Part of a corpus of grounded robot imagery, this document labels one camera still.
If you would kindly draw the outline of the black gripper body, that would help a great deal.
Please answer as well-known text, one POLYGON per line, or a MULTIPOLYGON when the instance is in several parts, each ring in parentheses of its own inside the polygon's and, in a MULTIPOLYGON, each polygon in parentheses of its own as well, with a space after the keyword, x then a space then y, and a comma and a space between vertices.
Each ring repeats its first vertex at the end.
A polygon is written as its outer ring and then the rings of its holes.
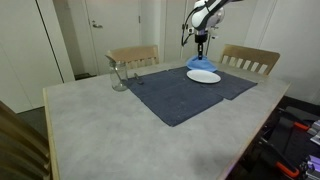
POLYGON ((203 44, 207 40, 207 31, 201 30, 197 31, 195 34, 195 42, 198 44, 203 44))

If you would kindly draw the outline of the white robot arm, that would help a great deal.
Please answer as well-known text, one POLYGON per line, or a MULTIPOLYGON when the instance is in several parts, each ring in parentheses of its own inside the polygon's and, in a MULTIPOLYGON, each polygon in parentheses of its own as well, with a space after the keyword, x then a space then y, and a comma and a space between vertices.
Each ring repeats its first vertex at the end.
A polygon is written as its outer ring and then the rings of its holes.
POLYGON ((242 0, 197 0, 194 4, 191 24, 196 31, 195 42, 198 44, 198 59, 203 59, 203 43, 207 40, 206 29, 214 27, 224 19, 224 6, 242 0))

